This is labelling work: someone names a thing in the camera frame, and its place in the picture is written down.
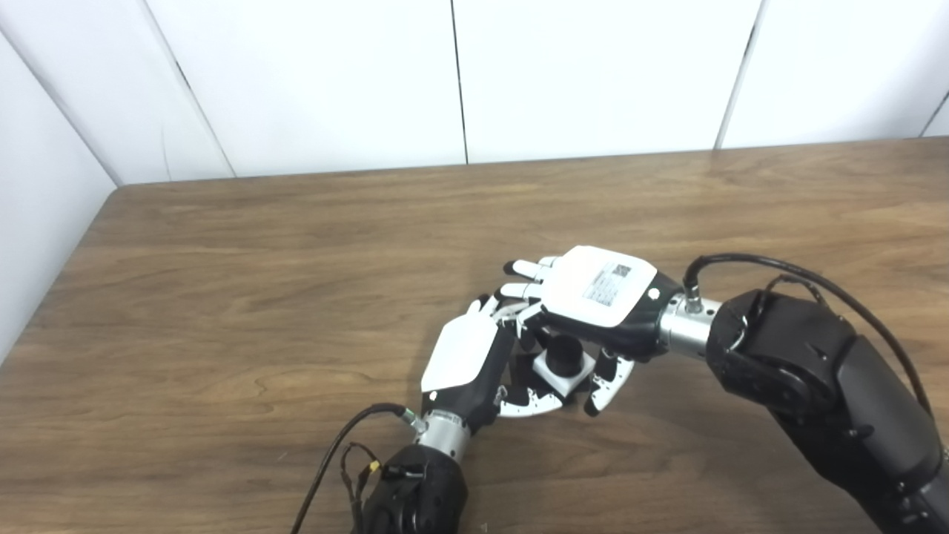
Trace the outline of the white and black right hand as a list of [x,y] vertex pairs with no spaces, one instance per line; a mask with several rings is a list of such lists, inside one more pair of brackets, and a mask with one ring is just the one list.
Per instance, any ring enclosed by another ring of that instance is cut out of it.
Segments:
[[528,307],[516,320],[526,330],[548,328],[600,348],[584,412],[598,416],[630,378],[636,363],[669,351],[661,340],[661,317],[682,293],[681,284],[643,258],[589,245],[531,263],[503,267],[524,283],[505,283],[496,300]]

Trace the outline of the white and black left hand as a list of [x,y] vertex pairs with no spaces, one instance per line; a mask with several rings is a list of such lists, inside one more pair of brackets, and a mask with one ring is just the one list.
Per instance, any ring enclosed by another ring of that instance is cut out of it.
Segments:
[[481,295],[445,324],[424,369],[423,414],[445,412],[470,434],[498,417],[545,415],[567,404],[535,371],[540,352],[533,334],[516,332],[525,302],[502,306]]

